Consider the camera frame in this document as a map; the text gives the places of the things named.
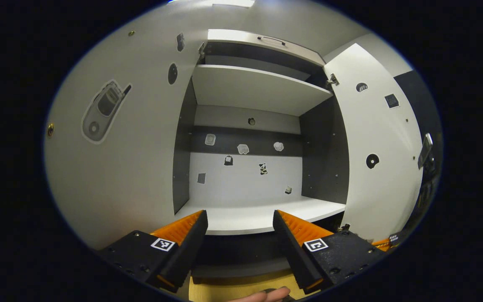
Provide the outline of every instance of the white sticker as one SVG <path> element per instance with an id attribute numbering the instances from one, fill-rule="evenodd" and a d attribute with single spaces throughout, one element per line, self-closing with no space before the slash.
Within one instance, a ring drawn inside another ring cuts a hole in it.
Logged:
<path id="1" fill-rule="evenodd" d="M 316 252 L 317 250 L 328 248 L 327 244 L 321 238 L 307 241 L 303 244 L 309 249 L 309 252 Z"/>
<path id="2" fill-rule="evenodd" d="M 164 252 L 168 252 L 174 246 L 174 244 L 175 243 L 173 241 L 158 238 L 150 246 L 153 247 L 153 248 L 157 248 L 159 250 L 162 250 Z"/>

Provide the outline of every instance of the human hand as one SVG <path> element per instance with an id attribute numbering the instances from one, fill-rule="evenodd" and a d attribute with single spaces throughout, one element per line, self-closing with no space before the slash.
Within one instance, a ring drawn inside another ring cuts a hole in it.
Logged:
<path id="1" fill-rule="evenodd" d="M 227 302 L 282 302 L 286 296 L 290 294 L 290 289 L 288 287 L 281 287 L 272 292 L 266 294 L 266 292 L 257 292 L 247 297 L 229 300 Z"/>

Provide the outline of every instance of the bolt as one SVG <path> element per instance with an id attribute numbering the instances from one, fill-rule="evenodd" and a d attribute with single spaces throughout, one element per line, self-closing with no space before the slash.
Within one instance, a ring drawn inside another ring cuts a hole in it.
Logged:
<path id="1" fill-rule="evenodd" d="M 48 125 L 48 137 L 51 138 L 53 135 L 54 126 L 53 123 Z"/>

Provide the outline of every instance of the black sticker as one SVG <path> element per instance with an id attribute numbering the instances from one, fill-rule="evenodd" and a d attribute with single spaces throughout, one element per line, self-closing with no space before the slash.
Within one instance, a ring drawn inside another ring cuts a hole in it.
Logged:
<path id="1" fill-rule="evenodd" d="M 230 156 L 230 155 L 227 155 L 225 157 L 225 163 L 224 163 L 225 166 L 232 166 L 234 165 L 234 159 Z"/>
<path id="2" fill-rule="evenodd" d="M 169 84 L 174 84 L 174 81 L 176 81 L 176 78 L 178 77 L 178 69 L 176 67 L 176 64 L 172 63 L 171 66 L 169 67 L 169 74 L 167 75 L 167 79 L 169 80 Z"/>
<path id="3" fill-rule="evenodd" d="M 359 84 L 357 84 L 356 90 L 358 92 L 361 92 L 361 91 L 367 90 L 367 89 L 368 89 L 368 85 L 366 85 L 366 83 L 359 83 Z"/>
<path id="4" fill-rule="evenodd" d="M 206 173 L 199 173 L 199 176 L 197 177 L 197 182 L 204 184 L 206 181 Z"/>
<path id="5" fill-rule="evenodd" d="M 386 96 L 385 100 L 387 101 L 387 105 L 389 106 L 389 108 L 398 107 L 400 105 L 394 94 Z"/>
<path id="6" fill-rule="evenodd" d="M 180 33 L 178 36 L 176 36 L 176 43 L 177 43 L 177 50 L 179 52 L 182 51 L 182 49 L 184 49 L 184 33 Z"/>
<path id="7" fill-rule="evenodd" d="M 260 166 L 260 175 L 268 174 L 266 163 L 259 163 L 258 165 Z"/>
<path id="8" fill-rule="evenodd" d="M 377 163 L 379 163 L 379 157 L 377 157 L 376 154 L 370 154 L 366 158 L 366 165 L 370 169 L 372 169 L 373 167 L 375 167 Z"/>

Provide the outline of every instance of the flip phone sticker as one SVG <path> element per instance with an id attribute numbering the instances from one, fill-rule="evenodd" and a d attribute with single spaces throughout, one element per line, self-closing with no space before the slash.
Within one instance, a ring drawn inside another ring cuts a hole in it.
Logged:
<path id="1" fill-rule="evenodd" d="M 99 145 L 106 139 L 113 121 L 131 89 L 132 84 L 129 83 L 122 90 L 115 79 L 111 79 L 101 86 L 92 97 L 81 120 L 81 133 L 86 140 Z"/>

